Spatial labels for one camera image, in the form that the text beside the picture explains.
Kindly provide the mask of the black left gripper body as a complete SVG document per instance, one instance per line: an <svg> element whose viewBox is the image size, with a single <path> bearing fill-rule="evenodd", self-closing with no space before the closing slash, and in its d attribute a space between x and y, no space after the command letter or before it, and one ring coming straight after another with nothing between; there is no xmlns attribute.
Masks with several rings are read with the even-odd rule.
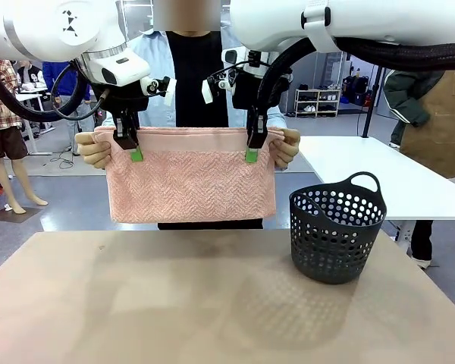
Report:
<svg viewBox="0 0 455 364"><path fill-rule="evenodd" d="M149 104L149 98L144 95L139 80L122 87L93 83L91 88L98 98L104 91L109 91L105 101L101 102L99 107L112 114L121 111L145 111Z"/></svg>

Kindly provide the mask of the person's right hand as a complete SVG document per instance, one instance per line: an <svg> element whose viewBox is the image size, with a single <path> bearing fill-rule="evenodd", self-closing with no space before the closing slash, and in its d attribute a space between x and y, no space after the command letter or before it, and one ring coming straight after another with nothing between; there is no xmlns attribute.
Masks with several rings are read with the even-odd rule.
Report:
<svg viewBox="0 0 455 364"><path fill-rule="evenodd" d="M95 142L92 132L77 133L75 141L77 143L77 152L88 165L104 170L111 161L110 143Z"/></svg>

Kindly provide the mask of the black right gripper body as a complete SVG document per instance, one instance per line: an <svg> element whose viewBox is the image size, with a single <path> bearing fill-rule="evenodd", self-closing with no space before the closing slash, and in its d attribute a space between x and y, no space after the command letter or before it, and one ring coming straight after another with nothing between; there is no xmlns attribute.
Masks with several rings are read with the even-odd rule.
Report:
<svg viewBox="0 0 455 364"><path fill-rule="evenodd" d="M250 110L257 100L261 79L254 77L246 71L231 71L234 74L234 85L231 92L232 104L235 109ZM268 97L268 107L278 106L282 93L288 91L289 80L280 77Z"/></svg>

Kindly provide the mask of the person's left hand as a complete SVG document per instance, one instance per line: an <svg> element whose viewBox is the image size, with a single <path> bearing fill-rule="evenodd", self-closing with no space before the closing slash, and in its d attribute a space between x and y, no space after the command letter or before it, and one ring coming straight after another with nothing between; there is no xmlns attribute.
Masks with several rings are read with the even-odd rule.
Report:
<svg viewBox="0 0 455 364"><path fill-rule="evenodd" d="M273 140L270 144L271 157L278 170L286 170L299 153L300 132L294 129L282 129L284 138Z"/></svg>

